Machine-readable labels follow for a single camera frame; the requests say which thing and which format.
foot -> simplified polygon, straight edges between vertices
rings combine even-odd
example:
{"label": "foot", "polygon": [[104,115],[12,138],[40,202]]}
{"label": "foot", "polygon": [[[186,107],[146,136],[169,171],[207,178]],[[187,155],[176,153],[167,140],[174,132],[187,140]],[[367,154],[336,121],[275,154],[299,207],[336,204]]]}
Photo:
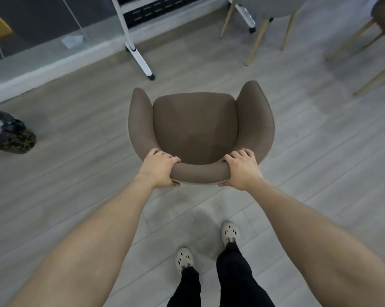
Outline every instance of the foot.
{"label": "foot", "polygon": [[226,222],[222,226],[222,241],[224,242],[224,246],[226,246],[229,242],[236,243],[237,246],[240,245],[240,232],[238,228],[231,222]]}
{"label": "foot", "polygon": [[175,266],[177,267],[179,273],[187,267],[194,267],[194,258],[192,257],[190,250],[187,248],[181,248],[177,251]]}

chair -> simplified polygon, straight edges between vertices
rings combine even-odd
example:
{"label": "chair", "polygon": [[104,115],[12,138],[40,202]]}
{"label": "chair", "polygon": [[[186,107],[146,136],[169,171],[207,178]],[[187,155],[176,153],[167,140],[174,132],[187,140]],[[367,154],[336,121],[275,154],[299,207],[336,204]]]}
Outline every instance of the chair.
{"label": "chair", "polygon": [[[381,33],[377,35],[373,40],[371,40],[368,44],[363,46],[360,51],[365,50],[370,45],[372,45],[374,42],[379,40],[382,36],[385,35],[385,0],[378,0],[376,4],[373,6],[371,11],[372,20],[370,20],[368,23],[366,23],[362,28],[360,28],[354,35],[352,35],[349,39],[347,39],[342,45],[339,46],[337,50],[335,50],[333,53],[331,53],[326,60],[329,60],[336,56],[337,54],[341,53],[346,49],[347,46],[349,46],[353,41],[355,41],[357,38],[359,38],[360,35],[364,33],[367,29],[369,29],[372,25],[377,23],[381,29]],[[353,94],[358,95],[365,91],[367,88],[372,86],[375,82],[379,81],[385,77],[385,69],[382,70],[378,75],[376,75],[373,79],[371,79],[368,83],[360,87],[358,90],[356,90]]]}
{"label": "chair", "polygon": [[230,178],[223,156],[247,148],[261,162],[271,149],[275,124],[268,101],[256,81],[243,86],[238,98],[213,92],[172,94],[151,104],[146,92],[135,88],[128,114],[128,134],[143,160],[158,148],[181,162],[171,179],[215,184]]}
{"label": "chair", "polygon": [[248,60],[246,61],[246,65],[248,66],[251,63],[253,55],[255,54],[255,51],[262,40],[262,36],[264,35],[267,29],[269,19],[272,17],[278,18],[291,15],[288,27],[286,29],[285,38],[283,39],[282,46],[280,47],[281,51],[283,51],[286,46],[286,42],[288,41],[288,36],[292,30],[293,22],[298,13],[298,10],[306,1],[307,0],[233,0],[221,31],[221,38],[224,36],[226,26],[228,25],[229,20],[231,19],[232,13],[235,9],[235,4],[238,3],[246,7],[247,9],[257,9],[256,12],[262,15],[263,18],[261,28],[259,30],[251,54],[249,55]]}

forearm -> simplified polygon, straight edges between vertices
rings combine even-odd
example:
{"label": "forearm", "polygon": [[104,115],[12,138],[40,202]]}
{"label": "forearm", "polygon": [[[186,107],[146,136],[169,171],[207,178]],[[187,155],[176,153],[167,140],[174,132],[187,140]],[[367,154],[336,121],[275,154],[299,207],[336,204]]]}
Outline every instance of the forearm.
{"label": "forearm", "polygon": [[378,256],[263,179],[249,192],[323,306],[385,306],[385,264]]}
{"label": "forearm", "polygon": [[58,245],[10,306],[102,306],[152,190],[137,176]]}

person's right leg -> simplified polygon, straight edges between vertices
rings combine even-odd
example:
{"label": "person's right leg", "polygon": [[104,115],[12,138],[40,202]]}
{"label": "person's right leg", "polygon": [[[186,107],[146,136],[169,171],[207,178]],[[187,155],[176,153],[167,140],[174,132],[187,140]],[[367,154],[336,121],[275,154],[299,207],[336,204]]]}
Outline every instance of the person's right leg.
{"label": "person's right leg", "polygon": [[216,260],[221,284],[221,307],[274,307],[268,294],[252,276],[251,268],[238,248],[240,235],[230,222],[222,227],[225,250]]}
{"label": "person's right leg", "polygon": [[194,259],[187,248],[178,250],[175,265],[181,274],[181,282],[167,307],[201,307],[199,274],[194,269]]}

hand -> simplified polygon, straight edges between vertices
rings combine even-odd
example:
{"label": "hand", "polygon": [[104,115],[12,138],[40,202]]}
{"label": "hand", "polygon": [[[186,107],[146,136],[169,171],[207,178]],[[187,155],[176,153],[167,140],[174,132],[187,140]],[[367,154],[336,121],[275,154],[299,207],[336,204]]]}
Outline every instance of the hand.
{"label": "hand", "polygon": [[149,151],[138,173],[139,177],[148,180],[154,188],[167,186],[180,186],[178,182],[170,179],[172,166],[180,162],[179,157],[173,157],[159,149]]}
{"label": "hand", "polygon": [[224,156],[231,169],[231,178],[219,186],[232,186],[240,191],[249,191],[264,176],[256,163],[255,154],[249,149],[233,151]]}

